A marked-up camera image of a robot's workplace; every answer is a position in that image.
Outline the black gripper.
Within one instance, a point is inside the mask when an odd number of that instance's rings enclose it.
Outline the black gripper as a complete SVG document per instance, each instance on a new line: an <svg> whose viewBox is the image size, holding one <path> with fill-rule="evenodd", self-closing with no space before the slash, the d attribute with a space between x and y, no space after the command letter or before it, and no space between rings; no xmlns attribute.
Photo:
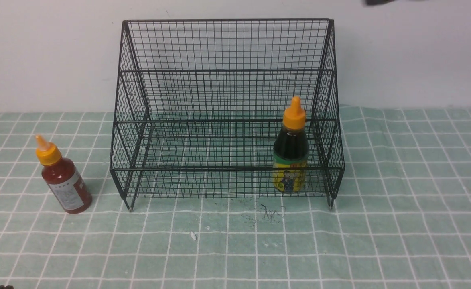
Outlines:
<svg viewBox="0 0 471 289"><path fill-rule="evenodd" d="M380 6L394 1L395 0L365 0L365 4L366 6Z"/></svg>

